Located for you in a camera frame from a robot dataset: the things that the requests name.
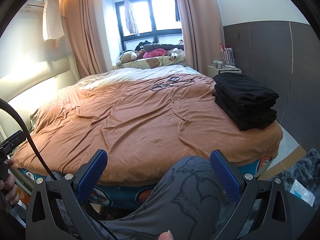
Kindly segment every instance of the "nightstand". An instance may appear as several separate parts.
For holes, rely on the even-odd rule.
[[[232,72],[232,73],[239,73],[241,74],[241,69],[239,68],[228,68],[228,67],[222,67],[222,68],[216,68],[214,66],[208,66],[208,77],[213,78],[214,76],[223,73],[223,72]]]

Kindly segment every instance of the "folded black towel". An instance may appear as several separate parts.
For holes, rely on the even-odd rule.
[[[219,95],[219,98],[223,100],[225,105],[234,113],[235,116],[239,118],[244,118],[246,120],[251,120],[255,122],[259,122],[261,120],[264,120],[265,118],[268,118],[270,116],[273,116],[277,113],[276,110],[270,109],[271,103],[266,103],[262,105],[258,105],[250,109],[250,111],[243,111],[241,110],[235,102],[233,102],[226,94],[222,91],[219,85],[215,85],[214,89],[215,92],[212,93],[212,95],[215,97],[216,94]]]
[[[263,120],[260,120],[259,122],[256,122],[254,120],[254,117],[252,119],[243,119],[237,117],[230,108],[219,98],[219,95],[217,94],[215,97],[215,103],[220,106],[220,108],[226,112],[226,114],[232,119],[232,121],[235,122],[235,124],[238,126],[240,131],[247,131],[253,128],[261,128],[264,129],[268,127],[270,124],[272,124],[277,116],[276,113],[273,112],[273,114],[270,114],[268,117],[264,118]]]
[[[255,107],[272,107],[279,95],[253,78],[237,73],[221,73],[213,80],[221,90],[243,111]]]

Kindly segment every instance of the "black cable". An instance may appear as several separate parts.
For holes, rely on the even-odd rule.
[[[162,80],[165,80],[165,79],[169,79],[165,84],[159,84],[160,81]],[[154,85],[155,86],[166,86],[166,87],[188,87],[188,86],[191,86],[193,85],[194,83],[196,83],[195,80],[193,80],[192,78],[190,79],[186,79],[186,80],[170,80],[170,78],[161,78],[161,79],[158,79]]]
[[[28,131],[28,128],[26,126],[26,124],[24,123],[24,121],[22,120],[22,118],[20,117],[20,115],[16,112],[16,110],[14,110],[12,108],[12,106],[10,106],[6,101],[2,100],[0,98],[0,109],[4,110],[5,112],[7,112],[17,123],[18,125],[20,125],[22,131],[26,134],[26,138],[31,146],[31,148],[33,149],[35,155],[37,156],[37,158],[39,159],[39,161],[41,162],[42,166],[44,167],[44,169],[47,171],[47,173],[50,175],[50,177],[53,180],[57,180],[57,178],[54,176],[54,174],[52,173],[52,171],[49,169],[49,167],[47,166],[47,164],[45,163],[44,159],[42,158],[42,156],[40,155],[35,143],[33,142],[30,133]]]
[[[114,240],[118,240],[118,238],[98,219],[93,218],[100,226],[102,226],[102,228],[104,230],[106,230],[112,237]]]

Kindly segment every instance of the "brown blanket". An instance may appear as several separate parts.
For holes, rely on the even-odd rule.
[[[68,87],[38,111],[33,140],[52,171],[75,173],[97,149],[108,153],[105,185],[147,185],[187,155],[209,158],[220,149],[245,165],[276,157],[282,138],[274,122],[264,130],[239,131],[212,97],[213,80],[202,75],[188,87],[153,92],[155,80],[121,82],[96,90]],[[15,166],[45,175],[28,143]]]

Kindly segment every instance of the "gray pants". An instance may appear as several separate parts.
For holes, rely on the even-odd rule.
[[[168,230],[174,240],[206,240],[215,232],[221,195],[209,161],[185,157],[162,177],[140,208],[122,219],[102,222],[119,240],[157,239]],[[107,239],[113,239],[96,225]]]

